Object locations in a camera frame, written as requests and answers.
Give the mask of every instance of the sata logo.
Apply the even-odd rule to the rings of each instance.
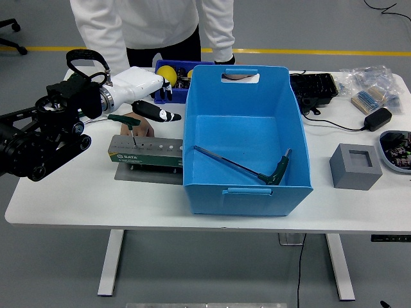
[[[131,159],[138,159],[137,156],[133,155],[122,155],[122,154],[117,154],[117,158],[131,158]]]

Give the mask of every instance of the human hand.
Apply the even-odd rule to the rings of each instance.
[[[132,117],[134,119],[140,120],[140,125],[134,126],[133,127],[133,134],[135,136],[140,136],[140,137],[154,137],[154,129],[150,125],[150,123],[147,121],[145,117],[142,117],[141,115],[135,114],[134,112],[131,112],[129,114],[125,114],[124,116],[126,117]],[[121,125],[121,130],[120,130],[121,135],[131,135],[130,130],[128,130],[127,125],[122,124]]]

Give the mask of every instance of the black cable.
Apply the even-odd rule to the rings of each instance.
[[[307,237],[307,233],[304,234],[304,239],[302,240],[300,259],[298,261],[297,308],[300,308],[301,257],[302,257],[302,250],[304,249],[304,244],[306,242],[306,237]]]
[[[364,0],[364,3],[365,3],[369,8],[372,8],[372,9],[374,9],[374,10],[380,10],[380,11],[382,11],[381,14],[398,15],[398,16],[405,17],[405,18],[407,18],[409,21],[411,21],[411,18],[410,18],[409,16],[407,16],[407,15],[403,15],[403,14],[400,14],[400,13],[390,13],[390,12],[387,12],[390,8],[393,8],[394,6],[396,6],[397,3],[393,4],[392,6],[389,6],[388,8],[375,8],[375,7],[371,6],[371,5],[369,5],[366,0]]]
[[[292,73],[292,74],[290,74],[290,76],[297,76],[297,75],[302,75],[302,74],[305,74],[306,73],[306,69],[305,70],[303,70],[303,72],[302,73]]]
[[[366,129],[367,129],[365,126],[364,126],[363,128],[360,128],[360,129],[348,128],[348,127],[345,127],[345,126],[342,126],[342,125],[338,125],[338,124],[336,124],[336,123],[334,123],[334,122],[331,122],[331,121],[328,121],[328,120],[310,119],[310,118],[307,117],[305,114],[302,114],[302,116],[304,116],[307,120],[310,120],[310,121],[326,122],[326,123],[335,125],[335,126],[337,126],[337,127],[339,127],[339,128],[342,128],[342,129],[344,129],[344,130],[349,130],[349,131],[351,131],[351,132],[362,132],[363,130],[366,130]]]

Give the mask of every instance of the black power adapter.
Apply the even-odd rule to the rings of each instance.
[[[362,130],[369,130],[371,132],[377,130],[383,125],[386,125],[391,121],[392,114],[390,110],[386,108],[380,108],[368,115],[364,119],[364,127]]]

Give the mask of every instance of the gray cube block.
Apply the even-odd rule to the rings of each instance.
[[[335,188],[368,191],[383,175],[374,146],[340,143],[329,165]]]

